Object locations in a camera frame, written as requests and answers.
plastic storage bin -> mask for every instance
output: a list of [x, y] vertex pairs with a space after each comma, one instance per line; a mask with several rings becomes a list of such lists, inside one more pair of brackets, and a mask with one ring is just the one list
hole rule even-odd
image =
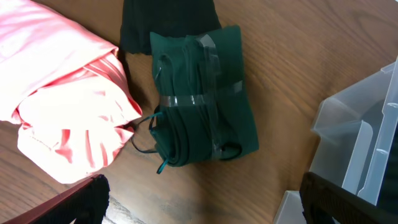
[[398, 120], [398, 63], [325, 99], [310, 171], [376, 204]]

clear tape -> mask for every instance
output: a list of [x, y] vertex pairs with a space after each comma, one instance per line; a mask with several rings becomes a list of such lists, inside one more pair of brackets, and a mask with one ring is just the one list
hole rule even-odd
[[[217, 78], [222, 75], [220, 60], [218, 58], [216, 45], [209, 35], [203, 35], [196, 39], [203, 47], [205, 55], [206, 74], [202, 81], [203, 94], [190, 96], [160, 96], [160, 105], [166, 107], [174, 106], [206, 106], [209, 117], [209, 127], [212, 143], [212, 158], [222, 158], [222, 139], [221, 130], [218, 122], [217, 99], [233, 96], [243, 89], [243, 81], [217, 89]], [[159, 62], [160, 68], [155, 79], [160, 75], [162, 62]]]
[[[218, 98], [233, 96], [242, 91], [243, 81], [217, 90]], [[162, 106], [203, 106], [211, 102], [210, 95], [190, 95], [190, 96], [160, 96], [159, 104]]]

pink satin cloth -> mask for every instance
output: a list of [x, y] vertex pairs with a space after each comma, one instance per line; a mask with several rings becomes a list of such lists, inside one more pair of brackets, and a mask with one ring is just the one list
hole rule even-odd
[[0, 0], [0, 120], [22, 124], [19, 150], [60, 183], [110, 165], [142, 115], [117, 51], [45, 6]]

wooden table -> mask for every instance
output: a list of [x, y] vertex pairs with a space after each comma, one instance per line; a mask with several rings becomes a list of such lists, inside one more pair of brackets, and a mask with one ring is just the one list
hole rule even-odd
[[[39, 0], [115, 44], [123, 0]], [[128, 144], [101, 170], [111, 186], [105, 223], [272, 223], [285, 190], [297, 190], [318, 144], [319, 103], [398, 55], [393, 0], [215, 0], [223, 26], [239, 24], [260, 150], [233, 162], [167, 167]], [[158, 94], [151, 57], [127, 55], [133, 97], [151, 114]], [[0, 123], [0, 222], [68, 189], [17, 149]], [[137, 143], [151, 148], [149, 133]]]

dark green cloth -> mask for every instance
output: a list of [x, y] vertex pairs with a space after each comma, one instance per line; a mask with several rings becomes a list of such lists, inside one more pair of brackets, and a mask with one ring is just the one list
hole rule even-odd
[[220, 159], [234, 159], [259, 148], [256, 126], [244, 84], [241, 32], [238, 26], [207, 33], [216, 45], [221, 74], [208, 71], [206, 54], [195, 36], [162, 37], [151, 33], [155, 85], [162, 96], [208, 94], [215, 80], [217, 92], [241, 82], [242, 90], [218, 94], [213, 103], [196, 106], [159, 105], [162, 115], [151, 134], [163, 160], [170, 166], [184, 166], [212, 158], [210, 120], [218, 131]]
[[124, 0], [120, 45], [150, 55], [150, 32], [185, 37], [220, 28], [213, 0]]

